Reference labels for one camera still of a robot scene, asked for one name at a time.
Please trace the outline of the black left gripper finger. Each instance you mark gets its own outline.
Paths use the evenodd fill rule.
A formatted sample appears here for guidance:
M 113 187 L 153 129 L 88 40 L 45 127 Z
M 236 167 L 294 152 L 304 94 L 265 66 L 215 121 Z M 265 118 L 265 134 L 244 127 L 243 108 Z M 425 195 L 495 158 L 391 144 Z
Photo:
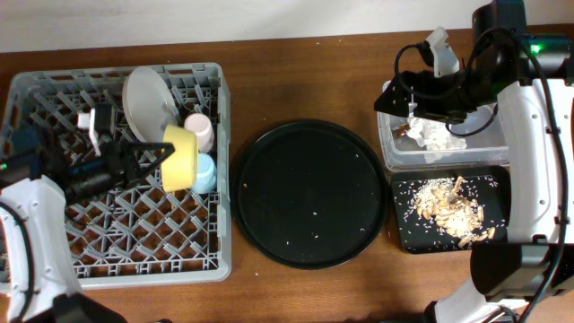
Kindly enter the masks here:
M 158 169 L 163 162 L 165 162 L 171 153 L 163 153 L 160 157 L 158 157 L 155 161 L 150 163 L 148 166 L 141 166 L 138 160 L 136 159 L 136 154 L 131 153 L 129 155 L 129 186 L 134 187 L 140 185 L 142 182 L 145 182 L 145 179 L 152 175 L 156 169 Z
M 161 151 L 162 154 L 166 153 L 167 155 L 171 155 L 175 152 L 175 147 L 171 143 L 128 143 L 127 150 L 130 153 Z

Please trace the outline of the yellow bowl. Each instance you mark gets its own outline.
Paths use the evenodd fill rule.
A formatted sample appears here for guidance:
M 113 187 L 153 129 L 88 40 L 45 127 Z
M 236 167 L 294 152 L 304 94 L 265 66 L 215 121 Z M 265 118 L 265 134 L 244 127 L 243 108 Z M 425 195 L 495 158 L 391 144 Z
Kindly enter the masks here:
M 174 153 L 161 164 L 163 190 L 167 193 L 191 188 L 196 183 L 198 145 L 194 132 L 168 125 L 163 141 L 173 144 Z

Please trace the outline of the pink plastic cup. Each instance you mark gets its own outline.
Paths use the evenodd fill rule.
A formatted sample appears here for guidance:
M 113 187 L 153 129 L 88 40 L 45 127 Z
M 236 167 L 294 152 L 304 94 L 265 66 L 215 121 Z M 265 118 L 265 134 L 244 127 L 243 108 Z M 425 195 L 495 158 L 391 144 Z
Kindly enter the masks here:
M 196 135 L 200 153 L 209 153 L 212 150 L 215 134 L 212 122 L 205 114 L 190 114 L 184 121 L 184 128 Z

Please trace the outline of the white tissue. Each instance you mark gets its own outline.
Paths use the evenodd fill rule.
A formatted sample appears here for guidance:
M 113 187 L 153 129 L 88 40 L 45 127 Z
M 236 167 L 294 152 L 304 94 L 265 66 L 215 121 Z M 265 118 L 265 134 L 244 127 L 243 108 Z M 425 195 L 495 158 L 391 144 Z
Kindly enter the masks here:
M 407 124 L 406 135 L 428 151 L 464 150 L 467 147 L 466 140 L 451 135 L 444 123 L 409 117 Z

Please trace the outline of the light grey round plate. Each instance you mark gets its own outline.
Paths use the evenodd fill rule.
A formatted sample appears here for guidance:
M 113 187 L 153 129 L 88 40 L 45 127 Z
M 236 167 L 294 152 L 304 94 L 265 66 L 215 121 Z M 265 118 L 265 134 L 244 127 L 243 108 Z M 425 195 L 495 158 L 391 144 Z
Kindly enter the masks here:
M 148 66 L 137 67 L 126 78 L 122 107 L 131 131 L 141 142 L 161 142 L 166 127 L 178 124 L 176 104 L 167 84 Z

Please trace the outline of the light blue plastic cup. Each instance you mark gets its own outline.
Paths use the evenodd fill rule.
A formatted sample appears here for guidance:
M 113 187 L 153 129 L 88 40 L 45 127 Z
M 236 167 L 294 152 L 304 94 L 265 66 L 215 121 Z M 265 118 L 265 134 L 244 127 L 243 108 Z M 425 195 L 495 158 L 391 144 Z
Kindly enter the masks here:
M 216 188 L 216 165 L 206 153 L 198 154 L 196 182 L 192 190 L 197 194 L 207 194 Z

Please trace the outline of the gold foil wrapper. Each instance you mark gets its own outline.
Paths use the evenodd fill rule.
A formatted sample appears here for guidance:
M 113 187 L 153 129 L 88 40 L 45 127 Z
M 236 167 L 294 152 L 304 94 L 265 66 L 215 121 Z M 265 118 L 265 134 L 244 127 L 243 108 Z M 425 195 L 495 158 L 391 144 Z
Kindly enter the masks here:
M 408 131 L 410 130 L 410 126 L 408 123 L 404 123 L 400 126 L 397 127 L 393 127 L 391 129 L 391 135 L 394 139 L 398 139 L 401 138 L 405 135 L 407 135 Z

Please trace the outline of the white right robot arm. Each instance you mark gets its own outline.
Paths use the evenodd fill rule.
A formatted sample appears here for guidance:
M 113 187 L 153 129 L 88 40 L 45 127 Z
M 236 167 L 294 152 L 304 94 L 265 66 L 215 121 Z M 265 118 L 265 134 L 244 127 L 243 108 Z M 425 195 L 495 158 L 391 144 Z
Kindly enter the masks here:
M 424 322 L 526 321 L 535 306 L 573 288 L 573 43 L 531 34 L 520 1 L 494 0 L 474 12 L 465 67 L 434 31 L 417 45 L 426 69 L 396 71 L 378 112 L 462 123 L 493 104 L 509 149 L 507 238 L 475 245 L 470 278 L 430 303 Z

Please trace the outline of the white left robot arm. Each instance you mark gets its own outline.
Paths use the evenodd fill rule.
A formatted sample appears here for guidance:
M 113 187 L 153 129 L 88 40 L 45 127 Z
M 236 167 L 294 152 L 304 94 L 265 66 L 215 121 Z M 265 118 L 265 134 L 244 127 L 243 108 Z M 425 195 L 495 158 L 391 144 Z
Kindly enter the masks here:
M 144 181 L 175 148 L 106 142 L 99 157 L 71 164 L 57 135 L 34 127 L 30 149 L 1 162 L 1 223 L 10 267 L 10 322 L 122 322 L 86 296 L 65 231 L 69 205 Z

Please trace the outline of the grey dishwasher rack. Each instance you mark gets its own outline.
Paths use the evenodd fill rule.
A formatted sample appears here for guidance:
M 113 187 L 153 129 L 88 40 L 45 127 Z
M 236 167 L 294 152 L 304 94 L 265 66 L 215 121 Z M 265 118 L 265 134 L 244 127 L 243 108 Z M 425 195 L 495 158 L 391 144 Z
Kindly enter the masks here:
M 74 270 L 86 289 L 218 282 L 231 271 L 230 90 L 215 63 L 157 65 L 181 117 L 212 122 L 214 189 L 166 192 L 153 173 L 128 190 L 113 189 L 57 213 L 53 227 L 68 240 Z M 114 138 L 133 142 L 122 112 L 130 67 L 36 71 L 11 81 L 1 125 L 1 154 L 9 156 L 30 127 L 52 128 L 66 158 L 88 161 L 93 150 L 77 116 L 107 103 L 116 110 Z

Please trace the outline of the clear plastic storage bin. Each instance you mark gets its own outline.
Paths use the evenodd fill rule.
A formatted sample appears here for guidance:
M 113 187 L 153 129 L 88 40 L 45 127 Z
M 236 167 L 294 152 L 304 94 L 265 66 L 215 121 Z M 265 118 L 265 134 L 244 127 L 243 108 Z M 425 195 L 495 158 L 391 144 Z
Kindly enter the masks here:
M 468 115 L 464 123 L 446 127 L 456 137 L 464 138 L 464 150 L 428 151 L 407 135 L 394 139 L 393 127 L 407 123 L 408 117 L 378 113 L 378 133 L 384 162 L 392 172 L 438 169 L 455 166 L 509 165 L 509 151 L 499 117 L 493 106 L 481 106 Z

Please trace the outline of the black round tray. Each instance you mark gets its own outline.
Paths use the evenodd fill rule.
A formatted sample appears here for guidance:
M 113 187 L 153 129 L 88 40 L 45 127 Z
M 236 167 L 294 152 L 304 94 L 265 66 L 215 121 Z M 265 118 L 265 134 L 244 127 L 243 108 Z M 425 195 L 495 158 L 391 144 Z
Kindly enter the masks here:
M 332 122 L 275 127 L 238 160 L 231 211 L 246 239 L 285 266 L 318 270 L 359 256 L 389 213 L 389 186 L 371 147 Z

